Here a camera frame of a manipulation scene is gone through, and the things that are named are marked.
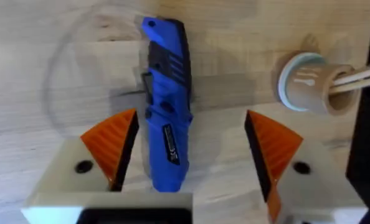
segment beige cup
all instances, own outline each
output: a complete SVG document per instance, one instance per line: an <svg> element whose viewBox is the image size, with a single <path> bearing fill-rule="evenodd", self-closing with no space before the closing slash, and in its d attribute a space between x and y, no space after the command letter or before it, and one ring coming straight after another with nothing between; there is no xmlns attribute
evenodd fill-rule
<svg viewBox="0 0 370 224"><path fill-rule="evenodd" d="M298 111L312 111L318 114L345 114L357 102L361 90L353 90L329 96L333 80L342 73L353 70L350 65L327 64L324 60L314 60L322 57L315 53L302 53L290 60L281 74L281 99L289 108Z"/></svg>

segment knife label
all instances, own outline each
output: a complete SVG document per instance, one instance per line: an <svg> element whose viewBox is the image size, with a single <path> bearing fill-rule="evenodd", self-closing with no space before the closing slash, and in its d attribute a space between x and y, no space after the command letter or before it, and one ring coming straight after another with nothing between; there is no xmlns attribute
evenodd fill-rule
<svg viewBox="0 0 370 224"><path fill-rule="evenodd" d="M170 124L163 126L163 136L168 161L172 164L179 165L177 145L175 144L173 129L171 128Z"/></svg>

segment orange plastic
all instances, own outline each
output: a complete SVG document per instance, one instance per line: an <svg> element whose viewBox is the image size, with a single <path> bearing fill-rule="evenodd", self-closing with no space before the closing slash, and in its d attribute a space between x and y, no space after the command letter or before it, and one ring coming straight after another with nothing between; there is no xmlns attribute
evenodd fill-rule
<svg viewBox="0 0 370 224"><path fill-rule="evenodd" d="M296 153L303 138L266 116L253 111L248 113L253 121L271 183L275 183Z"/></svg>
<svg viewBox="0 0 370 224"><path fill-rule="evenodd" d="M123 150L131 150L125 149L125 143L133 119L137 119L136 110L126 110L102 121L81 135L82 141L106 175L110 186L115 183L119 164L129 162L129 158L128 161L121 160Z"/></svg>

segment blue handle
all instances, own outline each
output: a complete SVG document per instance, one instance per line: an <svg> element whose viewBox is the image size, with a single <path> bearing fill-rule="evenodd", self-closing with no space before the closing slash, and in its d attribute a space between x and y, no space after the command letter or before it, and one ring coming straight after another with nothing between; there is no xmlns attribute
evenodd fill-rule
<svg viewBox="0 0 370 224"><path fill-rule="evenodd" d="M149 163L153 187L177 192L189 167L188 129L192 114L191 63L184 26L176 20L146 17L142 28L150 39Z"/></svg>

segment wood grain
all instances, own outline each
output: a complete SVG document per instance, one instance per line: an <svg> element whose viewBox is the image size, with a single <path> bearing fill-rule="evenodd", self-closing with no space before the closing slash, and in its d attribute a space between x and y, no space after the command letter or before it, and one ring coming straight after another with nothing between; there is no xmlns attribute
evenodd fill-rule
<svg viewBox="0 0 370 224"><path fill-rule="evenodd" d="M140 90L147 43L143 16L182 20L194 77L191 170L195 223L267 223L243 130L256 110L323 141L345 167L356 116L296 113L276 99L280 62L298 50L365 64L370 0L0 0L0 223L25 223L19 208L58 150L126 108ZM125 190L149 190L136 139Z"/></svg>

